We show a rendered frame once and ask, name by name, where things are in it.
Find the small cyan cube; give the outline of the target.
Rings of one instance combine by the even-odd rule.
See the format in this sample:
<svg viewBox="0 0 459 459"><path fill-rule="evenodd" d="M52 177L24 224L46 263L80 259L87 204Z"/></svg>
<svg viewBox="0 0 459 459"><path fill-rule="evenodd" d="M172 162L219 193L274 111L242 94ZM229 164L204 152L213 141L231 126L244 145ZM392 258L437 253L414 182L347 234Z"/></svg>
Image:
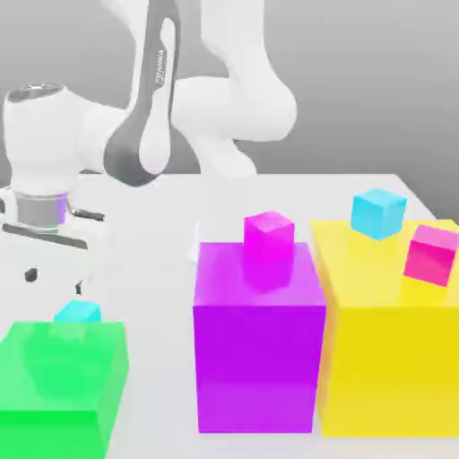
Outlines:
<svg viewBox="0 0 459 459"><path fill-rule="evenodd" d="M353 196L351 228L382 240L398 233L403 226L407 198L374 188Z"/></svg>
<svg viewBox="0 0 459 459"><path fill-rule="evenodd" d="M54 315L55 322L63 323L98 323L101 321L100 305L79 299L73 299Z"/></svg>

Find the large purple box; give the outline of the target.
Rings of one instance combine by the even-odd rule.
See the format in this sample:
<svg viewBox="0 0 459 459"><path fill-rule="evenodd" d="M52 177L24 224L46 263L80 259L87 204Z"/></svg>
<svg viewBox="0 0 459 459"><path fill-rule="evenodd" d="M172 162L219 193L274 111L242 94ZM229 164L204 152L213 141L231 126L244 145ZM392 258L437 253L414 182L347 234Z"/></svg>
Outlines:
<svg viewBox="0 0 459 459"><path fill-rule="evenodd" d="M307 244L288 262L254 264L239 242L203 243L193 304L199 431L310 432L325 307Z"/></svg>

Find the large green box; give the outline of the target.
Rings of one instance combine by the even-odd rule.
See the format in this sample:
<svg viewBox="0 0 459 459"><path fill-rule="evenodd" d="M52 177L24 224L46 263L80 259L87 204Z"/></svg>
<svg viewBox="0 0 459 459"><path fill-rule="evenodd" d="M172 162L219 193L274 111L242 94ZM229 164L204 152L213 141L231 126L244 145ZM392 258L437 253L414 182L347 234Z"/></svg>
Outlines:
<svg viewBox="0 0 459 459"><path fill-rule="evenodd" d="M105 459L129 369L121 322L15 322L0 342L0 459Z"/></svg>

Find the small pink cube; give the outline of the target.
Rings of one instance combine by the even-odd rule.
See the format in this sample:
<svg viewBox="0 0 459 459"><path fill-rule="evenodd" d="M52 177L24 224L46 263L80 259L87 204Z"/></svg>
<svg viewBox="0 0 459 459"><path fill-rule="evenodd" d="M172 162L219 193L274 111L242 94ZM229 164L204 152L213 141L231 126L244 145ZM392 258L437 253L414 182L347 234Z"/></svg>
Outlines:
<svg viewBox="0 0 459 459"><path fill-rule="evenodd" d="M411 238L403 274L446 287L458 248L459 232L421 224Z"/></svg>

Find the small magenta cube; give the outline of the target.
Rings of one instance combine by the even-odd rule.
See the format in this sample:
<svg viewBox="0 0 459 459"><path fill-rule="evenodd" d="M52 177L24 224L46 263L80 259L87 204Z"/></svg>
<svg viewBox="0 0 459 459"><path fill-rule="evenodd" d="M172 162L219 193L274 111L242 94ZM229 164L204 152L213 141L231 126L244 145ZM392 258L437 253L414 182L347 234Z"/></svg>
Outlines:
<svg viewBox="0 0 459 459"><path fill-rule="evenodd" d="M243 272L261 291L290 282L295 253L295 224L276 211L244 218Z"/></svg>

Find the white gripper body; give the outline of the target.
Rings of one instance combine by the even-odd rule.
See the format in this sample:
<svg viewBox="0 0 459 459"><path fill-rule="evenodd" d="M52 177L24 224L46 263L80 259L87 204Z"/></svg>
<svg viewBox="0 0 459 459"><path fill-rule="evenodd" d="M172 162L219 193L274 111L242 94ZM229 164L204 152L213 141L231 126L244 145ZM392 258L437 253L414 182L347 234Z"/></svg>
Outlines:
<svg viewBox="0 0 459 459"><path fill-rule="evenodd" d="M32 268L39 280L94 283L102 271L107 235L99 221L67 223L50 232L0 222L0 287L25 281Z"/></svg>

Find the large yellow box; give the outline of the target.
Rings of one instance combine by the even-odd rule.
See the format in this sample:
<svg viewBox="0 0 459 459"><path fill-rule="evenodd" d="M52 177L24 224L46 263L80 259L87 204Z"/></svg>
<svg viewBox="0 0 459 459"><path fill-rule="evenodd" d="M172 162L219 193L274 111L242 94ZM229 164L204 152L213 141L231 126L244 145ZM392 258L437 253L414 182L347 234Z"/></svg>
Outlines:
<svg viewBox="0 0 459 459"><path fill-rule="evenodd" d="M403 273L416 221L376 241L311 224L326 299L316 411L326 437L459 437L459 255L445 287Z"/></svg>

